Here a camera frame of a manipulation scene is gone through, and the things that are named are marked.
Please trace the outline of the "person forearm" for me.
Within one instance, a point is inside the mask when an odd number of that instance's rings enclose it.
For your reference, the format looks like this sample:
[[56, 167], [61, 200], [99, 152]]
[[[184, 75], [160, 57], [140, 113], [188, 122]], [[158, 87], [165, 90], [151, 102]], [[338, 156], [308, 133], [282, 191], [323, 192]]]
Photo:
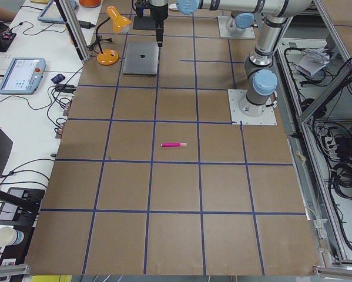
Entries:
[[16, 14], [0, 7], [0, 21], [1, 22], [12, 22], [16, 17]]

